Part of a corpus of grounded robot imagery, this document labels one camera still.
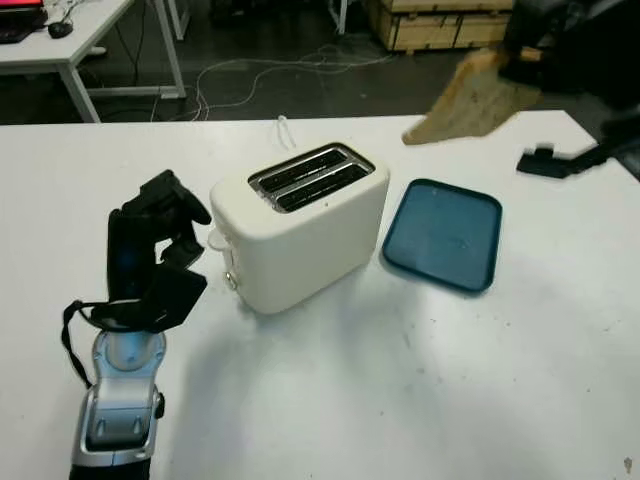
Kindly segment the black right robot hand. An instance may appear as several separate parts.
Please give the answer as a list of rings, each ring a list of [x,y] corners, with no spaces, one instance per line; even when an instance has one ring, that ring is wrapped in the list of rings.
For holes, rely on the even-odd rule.
[[[637,1],[516,1],[500,75],[544,91],[585,91],[613,110],[639,104]]]

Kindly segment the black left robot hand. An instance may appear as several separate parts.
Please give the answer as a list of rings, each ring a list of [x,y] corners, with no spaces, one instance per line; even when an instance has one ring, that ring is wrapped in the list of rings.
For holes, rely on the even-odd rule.
[[[140,299],[158,265],[190,267],[204,252],[194,224],[212,221],[202,202],[167,169],[108,218],[107,288],[111,301]]]

